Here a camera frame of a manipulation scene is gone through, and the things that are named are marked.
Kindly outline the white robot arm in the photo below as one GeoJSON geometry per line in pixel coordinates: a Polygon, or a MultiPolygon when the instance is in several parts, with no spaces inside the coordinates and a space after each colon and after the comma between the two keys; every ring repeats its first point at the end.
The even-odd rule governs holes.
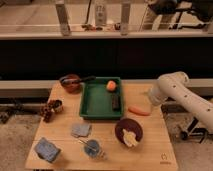
{"type": "Polygon", "coordinates": [[[213,133],[213,103],[190,91],[186,87],[188,83],[189,77],[185,72],[163,74],[149,89],[149,100],[158,106],[168,98],[174,99],[213,133]]]}

